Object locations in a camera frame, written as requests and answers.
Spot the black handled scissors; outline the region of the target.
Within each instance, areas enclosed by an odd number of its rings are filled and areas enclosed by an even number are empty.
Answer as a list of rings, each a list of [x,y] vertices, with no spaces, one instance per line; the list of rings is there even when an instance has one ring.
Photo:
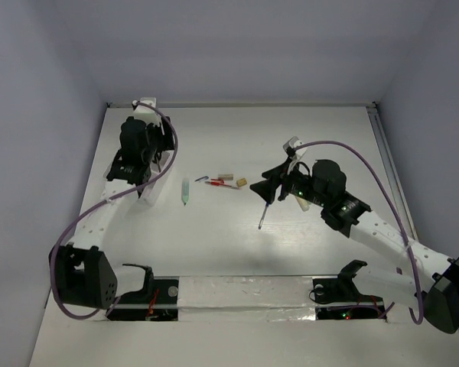
[[[162,159],[162,153],[158,152],[155,154],[155,163],[157,165],[158,171],[161,172],[161,159]]]

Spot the yellow eraser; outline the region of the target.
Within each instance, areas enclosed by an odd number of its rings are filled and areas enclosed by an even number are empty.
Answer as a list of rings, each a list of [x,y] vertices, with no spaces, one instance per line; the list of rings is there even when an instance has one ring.
[[[247,184],[248,183],[247,183],[246,178],[241,178],[241,179],[237,180],[237,182],[236,182],[237,187],[244,187]]]

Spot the blue ballpoint pen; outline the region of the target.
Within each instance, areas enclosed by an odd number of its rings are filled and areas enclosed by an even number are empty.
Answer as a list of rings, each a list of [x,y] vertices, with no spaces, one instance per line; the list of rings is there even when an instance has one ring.
[[[266,214],[267,214],[267,212],[268,212],[269,206],[270,206],[269,203],[266,203],[266,204],[265,204],[264,210],[263,210],[262,215],[261,215],[261,218],[260,218],[260,220],[259,220],[258,230],[262,229],[262,227],[263,227],[263,224],[264,224],[264,222],[265,222],[265,217],[266,217]]]

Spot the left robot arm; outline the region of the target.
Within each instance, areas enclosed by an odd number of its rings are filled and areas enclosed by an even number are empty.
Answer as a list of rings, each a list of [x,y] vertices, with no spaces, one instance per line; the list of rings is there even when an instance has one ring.
[[[124,300],[145,302],[154,296],[151,267],[139,265],[127,291],[109,262],[105,242],[136,203],[153,206],[178,153],[178,136],[169,117],[154,109],[135,113],[121,125],[120,148],[105,176],[102,199],[73,221],[49,254],[50,285],[63,314],[88,320],[113,311]]]

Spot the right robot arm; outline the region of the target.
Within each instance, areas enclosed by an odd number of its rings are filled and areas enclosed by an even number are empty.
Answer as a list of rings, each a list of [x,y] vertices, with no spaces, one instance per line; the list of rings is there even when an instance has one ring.
[[[250,186],[268,205],[293,195],[321,208],[321,218],[337,231],[391,261],[400,273],[374,271],[363,262],[337,280],[338,294],[353,300],[362,293],[388,291],[388,298],[417,310],[433,327],[453,334],[459,329],[459,256],[436,252],[402,236],[370,206],[346,190],[347,177],[330,160],[318,160],[304,174],[287,159],[262,173]]]

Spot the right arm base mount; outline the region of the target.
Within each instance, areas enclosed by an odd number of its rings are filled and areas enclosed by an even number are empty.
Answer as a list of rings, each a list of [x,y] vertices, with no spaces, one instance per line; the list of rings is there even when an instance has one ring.
[[[386,318],[383,299],[361,294],[353,283],[357,272],[365,266],[366,262],[353,260],[344,266],[338,275],[313,279],[308,297],[316,305],[315,313],[318,320]]]

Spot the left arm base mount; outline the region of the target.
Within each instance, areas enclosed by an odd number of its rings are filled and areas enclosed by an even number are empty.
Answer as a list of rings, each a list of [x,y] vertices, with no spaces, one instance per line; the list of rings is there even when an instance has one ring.
[[[139,290],[121,295],[106,311],[106,318],[110,321],[177,321],[179,278],[156,278],[147,265],[125,263],[123,266],[142,269],[143,284]]]

